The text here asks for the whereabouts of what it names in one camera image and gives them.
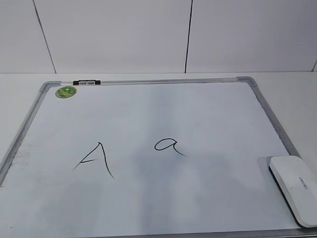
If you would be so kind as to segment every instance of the round sticker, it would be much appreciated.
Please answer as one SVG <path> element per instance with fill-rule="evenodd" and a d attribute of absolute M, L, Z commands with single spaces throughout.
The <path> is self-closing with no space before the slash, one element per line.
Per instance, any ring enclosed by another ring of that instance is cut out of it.
<path fill-rule="evenodd" d="M 58 89 L 55 93 L 55 95 L 58 98 L 70 98 L 71 96 L 74 96 L 77 93 L 77 89 L 72 86 L 66 86 Z"/>

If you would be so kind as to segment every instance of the black marker writing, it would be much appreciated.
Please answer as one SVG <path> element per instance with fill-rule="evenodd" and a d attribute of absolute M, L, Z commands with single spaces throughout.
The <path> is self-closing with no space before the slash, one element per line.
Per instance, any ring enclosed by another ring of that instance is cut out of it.
<path fill-rule="evenodd" d="M 86 162 L 94 161 L 94 160 L 86 160 L 86 161 L 84 161 L 84 160 L 85 160 L 91 153 L 93 153 L 99 146 L 101 146 L 101 148 L 102 148 L 102 150 L 103 150 L 103 153 L 104 153 L 106 168 L 107 168 L 107 170 L 108 170 L 110 176 L 111 176 L 112 178 L 114 178 L 114 177 L 112 176 L 112 174 L 111 174 L 111 172 L 110 172 L 110 170 L 109 170 L 108 164 L 107 164 L 106 153 L 105 153 L 105 150 L 104 150 L 104 146 L 103 146 L 100 142 L 98 142 L 98 145 L 97 145 L 91 152 L 89 152 L 88 155 L 86 155 L 86 156 L 75 166 L 75 168 L 74 168 L 73 170 L 75 170 L 81 163 L 86 163 Z"/>
<path fill-rule="evenodd" d="M 171 140 L 171 144 L 168 145 L 168 146 L 166 146 L 166 147 L 164 147 L 164 148 L 162 148 L 162 149 L 158 149 L 157 146 L 158 146 L 162 141 L 165 141 L 165 140 Z M 175 145 L 176 145 L 176 144 L 177 144 L 177 141 L 176 141 L 176 140 L 174 140 L 174 139 L 172 139 L 172 138 L 166 138 L 166 139 L 160 140 L 158 143 L 156 143 L 155 146 L 154 146 L 154 149 L 160 151 L 160 150 L 165 150 L 165 149 L 167 149 L 168 147 L 173 146 L 173 149 L 174 149 L 178 154 L 180 154 L 180 155 L 182 155 L 182 156 L 186 156 L 186 155 L 180 153 L 180 152 L 175 148 Z"/>

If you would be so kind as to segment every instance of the whiteboard frame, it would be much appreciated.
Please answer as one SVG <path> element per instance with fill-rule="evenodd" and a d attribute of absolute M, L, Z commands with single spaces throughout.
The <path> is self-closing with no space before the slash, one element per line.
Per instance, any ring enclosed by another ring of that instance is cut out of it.
<path fill-rule="evenodd" d="M 178 84 L 178 83 L 213 83 L 213 82 L 236 82 L 247 83 L 250 88 L 252 89 L 254 95 L 256 96 L 257 100 L 259 101 L 260 105 L 264 109 L 268 119 L 270 120 L 271 124 L 273 125 L 276 133 L 278 134 L 279 138 L 281 139 L 282 143 L 284 144 L 286 150 L 290 155 L 300 157 L 298 151 L 296 150 L 294 144 L 286 134 L 285 130 L 283 129 L 282 125 L 278 121 L 277 117 L 275 116 L 274 112 L 270 108 L 269 104 L 265 100 L 264 96 L 262 95 L 258 85 L 256 84 L 255 80 L 251 77 L 236 77 L 236 78 L 205 78 L 205 79 L 167 79 L 167 80 L 139 80 L 139 81 L 98 81 L 98 85 L 95 83 L 96 80 L 79 80 L 76 81 L 79 85 L 86 85 L 99 87 L 99 86 L 107 86 L 107 85 L 134 85 L 134 84 Z M 74 82 L 61 82 L 61 81 L 49 81 L 42 85 L 39 90 L 39 94 L 35 99 L 29 113 L 27 114 L 21 128 L 19 129 L 13 143 L 9 147 L 4 160 L 0 164 L 0 185 L 2 184 L 11 163 L 39 109 L 42 104 L 43 99 L 46 96 L 46 93 L 52 87 L 59 87 L 59 86 L 67 86 L 67 85 L 74 85 Z M 116 238 L 145 238 L 148 236 L 121 236 Z M 166 235 L 155 235 L 156 238 L 246 238 L 246 237 L 253 237 L 253 238 L 301 238 L 301 237 L 317 237 L 317 229 L 287 229 L 287 230 L 263 230 L 263 231 L 243 231 L 243 232 L 217 232 L 217 233 L 194 233 L 194 234 L 166 234 Z"/>

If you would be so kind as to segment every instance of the white table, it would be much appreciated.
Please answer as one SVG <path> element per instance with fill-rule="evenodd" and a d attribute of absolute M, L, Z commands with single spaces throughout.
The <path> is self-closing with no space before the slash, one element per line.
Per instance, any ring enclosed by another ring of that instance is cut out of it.
<path fill-rule="evenodd" d="M 317 175 L 317 72 L 187 74 L 0 74 L 0 161 L 47 81 L 181 78 L 255 79 L 303 160 Z"/>

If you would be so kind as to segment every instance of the whiteboard eraser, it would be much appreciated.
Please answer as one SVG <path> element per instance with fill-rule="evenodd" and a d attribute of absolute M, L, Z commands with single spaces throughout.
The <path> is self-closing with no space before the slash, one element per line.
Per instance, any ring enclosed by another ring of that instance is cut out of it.
<path fill-rule="evenodd" d="M 274 156 L 269 164 L 299 225 L 317 227 L 317 181 L 297 156 Z"/>

